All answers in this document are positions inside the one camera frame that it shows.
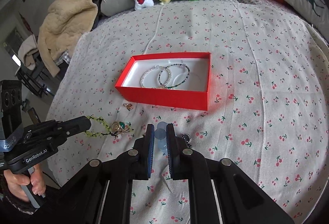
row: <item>human hand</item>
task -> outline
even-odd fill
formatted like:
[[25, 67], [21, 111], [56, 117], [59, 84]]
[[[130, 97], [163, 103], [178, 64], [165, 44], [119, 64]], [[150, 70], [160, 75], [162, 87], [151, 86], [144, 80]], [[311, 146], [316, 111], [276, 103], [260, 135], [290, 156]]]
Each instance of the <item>human hand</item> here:
[[[28, 197], [21, 187], [21, 185], [26, 186], [30, 183], [29, 177], [22, 174], [15, 175], [10, 170], [5, 170], [4, 176], [6, 178], [9, 191], [24, 202], [29, 202]], [[32, 192], [35, 195], [42, 195], [45, 193], [46, 183], [39, 164], [34, 166], [34, 172], [31, 175], [31, 183], [33, 185]]]

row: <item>bed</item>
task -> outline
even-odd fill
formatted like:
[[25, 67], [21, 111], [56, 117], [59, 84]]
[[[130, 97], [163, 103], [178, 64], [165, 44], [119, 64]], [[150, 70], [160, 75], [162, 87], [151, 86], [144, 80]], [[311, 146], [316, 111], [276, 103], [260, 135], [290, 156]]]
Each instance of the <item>bed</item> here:
[[[165, 121], [190, 134], [206, 158], [234, 161], [295, 223], [307, 219], [329, 178], [329, 49], [290, 8], [240, 1], [156, 4], [81, 37], [47, 118], [101, 116], [134, 131], [120, 140], [69, 138], [48, 159], [60, 185], [91, 159], [132, 148], [147, 124]], [[130, 102], [114, 85], [131, 56], [183, 51], [211, 53], [208, 111], [123, 105]], [[97, 122], [91, 130], [103, 131]], [[167, 156], [155, 146], [151, 179], [133, 184], [131, 223], [189, 223], [189, 206], [187, 181], [170, 179]]]

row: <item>white pearl bracelet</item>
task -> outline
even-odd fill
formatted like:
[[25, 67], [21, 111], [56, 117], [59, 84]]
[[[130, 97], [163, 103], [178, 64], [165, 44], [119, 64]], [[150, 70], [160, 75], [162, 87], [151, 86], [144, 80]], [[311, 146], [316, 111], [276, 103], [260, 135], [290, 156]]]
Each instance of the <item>white pearl bracelet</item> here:
[[162, 69], [162, 71], [163, 71], [163, 70], [166, 70], [166, 71], [168, 72], [169, 78], [168, 78], [168, 80], [163, 84], [163, 86], [167, 86], [167, 84], [170, 82], [171, 77], [172, 77], [172, 74], [171, 74], [170, 69], [168, 69], [168, 68], [166, 68], [166, 67], [164, 67], [164, 66], [156, 65], [156, 66], [154, 66], [154, 67], [148, 69], [148, 70], [142, 75], [142, 77], [141, 77], [141, 79], [140, 79], [140, 85], [142, 86], [142, 88], [145, 88], [145, 86], [144, 86], [144, 78], [145, 78], [145, 76], [146, 76], [150, 71], [155, 70], [155, 69], [159, 69], [159, 68]]

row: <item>black cable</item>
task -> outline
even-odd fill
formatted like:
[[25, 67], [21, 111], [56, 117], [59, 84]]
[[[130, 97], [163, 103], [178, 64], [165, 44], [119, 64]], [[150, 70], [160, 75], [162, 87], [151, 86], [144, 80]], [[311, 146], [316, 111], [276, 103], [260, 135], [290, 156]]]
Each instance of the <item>black cable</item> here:
[[49, 176], [47, 173], [45, 173], [45, 172], [43, 172], [42, 171], [42, 173], [43, 174], [45, 174], [47, 177], [49, 177], [59, 188], [61, 188], [60, 186], [59, 186], [59, 184], [56, 182], [56, 181], [54, 181], [54, 179], [51, 177], [51, 176]]

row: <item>red heart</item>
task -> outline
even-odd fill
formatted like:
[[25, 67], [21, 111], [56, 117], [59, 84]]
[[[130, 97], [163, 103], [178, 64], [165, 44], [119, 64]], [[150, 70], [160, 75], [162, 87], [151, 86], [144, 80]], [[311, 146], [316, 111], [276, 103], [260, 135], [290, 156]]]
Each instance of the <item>red heart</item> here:
[[143, 4], [144, 0], [137, 0], [138, 4]]

